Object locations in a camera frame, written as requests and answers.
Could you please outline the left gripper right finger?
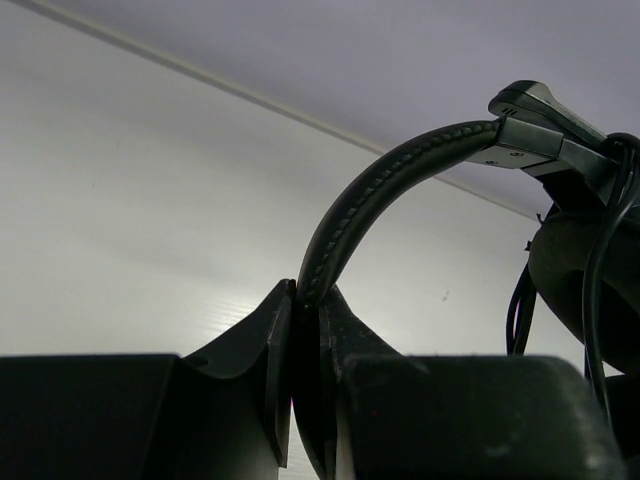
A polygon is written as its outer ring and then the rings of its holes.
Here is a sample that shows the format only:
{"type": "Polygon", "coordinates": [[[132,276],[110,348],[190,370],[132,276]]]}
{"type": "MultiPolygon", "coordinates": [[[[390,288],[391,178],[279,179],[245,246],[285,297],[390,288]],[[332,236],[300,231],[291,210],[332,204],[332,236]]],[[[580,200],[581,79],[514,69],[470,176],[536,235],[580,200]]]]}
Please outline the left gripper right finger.
{"type": "Polygon", "coordinates": [[[350,356],[401,354],[362,322],[351,310],[337,285],[320,302],[320,389],[322,450],[326,475],[336,474],[338,386],[350,356]]]}

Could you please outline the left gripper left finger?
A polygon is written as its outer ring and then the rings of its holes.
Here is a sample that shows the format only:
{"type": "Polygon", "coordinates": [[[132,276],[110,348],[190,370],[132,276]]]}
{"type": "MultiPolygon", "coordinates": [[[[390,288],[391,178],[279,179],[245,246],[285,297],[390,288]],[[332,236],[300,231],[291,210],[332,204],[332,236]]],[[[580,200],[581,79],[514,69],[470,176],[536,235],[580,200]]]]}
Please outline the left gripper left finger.
{"type": "Polygon", "coordinates": [[[204,381],[199,443],[218,468],[287,465],[294,296],[295,282],[279,281],[248,316],[183,359],[204,381]]]}

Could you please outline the black headphones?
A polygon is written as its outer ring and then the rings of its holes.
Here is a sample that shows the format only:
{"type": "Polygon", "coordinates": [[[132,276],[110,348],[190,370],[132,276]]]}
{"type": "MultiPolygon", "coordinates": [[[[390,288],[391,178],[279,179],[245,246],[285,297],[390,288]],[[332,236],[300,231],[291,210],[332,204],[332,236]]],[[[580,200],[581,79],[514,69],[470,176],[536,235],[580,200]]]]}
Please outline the black headphones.
{"type": "Polygon", "coordinates": [[[603,134],[522,80],[490,118],[394,148],[337,198],[296,292],[292,400],[322,479],[635,479],[639,475],[639,141],[603,134]],[[517,169],[552,201],[527,246],[502,356],[350,356],[336,474],[322,450],[320,302],[377,218],[469,161],[517,169]]]}

